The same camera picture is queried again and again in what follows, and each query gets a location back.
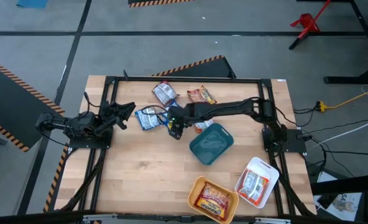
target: black mat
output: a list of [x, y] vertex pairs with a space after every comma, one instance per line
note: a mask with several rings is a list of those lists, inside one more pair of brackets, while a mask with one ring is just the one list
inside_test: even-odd
[[35, 123], [45, 112], [63, 114], [59, 106], [0, 66], [0, 133], [27, 151], [41, 137]]
[[172, 68], [152, 76], [232, 78], [234, 73], [222, 55], [200, 60], [189, 65]]
[[189, 2], [194, 0], [128, 0], [129, 7], [156, 6], [162, 4]]

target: table leg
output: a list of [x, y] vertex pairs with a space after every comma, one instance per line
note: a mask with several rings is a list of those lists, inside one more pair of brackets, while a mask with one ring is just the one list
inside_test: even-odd
[[368, 84], [368, 71], [358, 77], [324, 77], [328, 84]]

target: yellow food container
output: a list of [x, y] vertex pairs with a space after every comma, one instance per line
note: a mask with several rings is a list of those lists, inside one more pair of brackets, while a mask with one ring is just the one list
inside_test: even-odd
[[[227, 216], [227, 220], [226, 221], [221, 221], [218, 220], [217, 218], [215, 218], [214, 216], [212, 216], [210, 213], [204, 211], [201, 208], [196, 207], [195, 201], [198, 198], [199, 194], [202, 192], [203, 187], [205, 186], [205, 182], [211, 184], [213, 187], [215, 187], [216, 189], [218, 189], [221, 192], [224, 192], [224, 194], [228, 194], [229, 195], [229, 202], [228, 202], [228, 216]], [[235, 192], [232, 192], [230, 190], [227, 190], [223, 187], [220, 187], [219, 185], [213, 183], [212, 181], [208, 180], [206, 177], [204, 176], [200, 176], [197, 178], [197, 180], [194, 183], [194, 186], [192, 186], [192, 189], [190, 191], [190, 194], [188, 196], [188, 205], [195, 209], [196, 211], [206, 215], [207, 217], [213, 219], [214, 221], [218, 222], [218, 223], [222, 223], [222, 224], [228, 224], [232, 222], [232, 219], [234, 218], [235, 215], [235, 211], [236, 208], [238, 207], [238, 203], [239, 203], [239, 197], [238, 194]]]

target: wooden tabletop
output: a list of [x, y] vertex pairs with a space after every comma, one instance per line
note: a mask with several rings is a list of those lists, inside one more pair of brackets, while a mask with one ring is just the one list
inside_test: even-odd
[[[105, 76], [89, 76], [86, 92], [90, 102], [98, 104], [103, 92]], [[135, 111], [147, 105], [160, 104], [151, 92], [158, 82], [119, 82], [116, 102], [134, 101]], [[177, 102], [185, 106], [190, 102], [187, 90], [204, 85], [218, 103], [239, 101], [258, 96], [257, 84], [251, 83], [195, 83], [170, 82], [180, 94]], [[275, 104], [287, 116], [295, 120], [288, 86], [285, 80], [272, 80]], [[83, 99], [81, 111], [86, 111]], [[294, 128], [278, 115], [279, 121]], [[189, 143], [198, 134], [194, 127], [183, 132], [177, 141], [168, 135], [166, 127], [158, 126], [150, 131], [141, 130], [134, 113], [126, 122], [127, 129], [114, 127], [113, 143], [107, 150], [97, 212], [141, 213], [166, 215], [199, 215], [187, 204], [188, 193], [201, 175], [233, 190], [241, 172], [253, 157], [269, 161], [264, 151], [261, 129], [263, 125], [246, 115], [216, 117], [213, 120], [224, 126], [234, 137], [234, 144], [213, 165], [205, 166], [189, 150]], [[79, 149], [66, 162], [55, 208], [63, 207], [80, 187], [85, 175], [89, 149]], [[285, 153], [290, 183], [307, 208], [315, 211], [313, 196], [304, 159], [297, 153]], [[89, 207], [93, 186], [90, 186], [85, 208]], [[285, 213], [288, 213], [285, 191], [281, 186]], [[272, 192], [263, 209], [255, 208], [240, 200], [236, 215], [276, 216], [277, 208]]]

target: yellow cable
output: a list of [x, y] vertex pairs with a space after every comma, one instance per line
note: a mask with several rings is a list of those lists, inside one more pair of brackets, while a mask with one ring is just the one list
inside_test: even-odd
[[363, 93], [363, 94], [361, 94], [361, 95], [359, 95], [359, 96], [356, 96], [356, 97], [354, 97], [354, 98], [352, 98], [352, 99], [350, 99], [350, 100], [347, 100], [347, 101], [345, 101], [345, 102], [343, 102], [343, 103], [340, 103], [340, 104], [338, 104], [338, 105], [336, 105], [336, 106], [326, 106], [326, 109], [336, 109], [336, 108], [338, 108], [339, 106], [345, 105], [346, 103], [350, 103], [350, 102], [351, 102], [351, 101], [353, 101], [353, 100], [356, 100], [356, 99], [358, 99], [358, 98], [360, 98], [360, 97], [362, 97], [362, 96], [365, 96], [366, 94], [368, 94], [368, 92]]

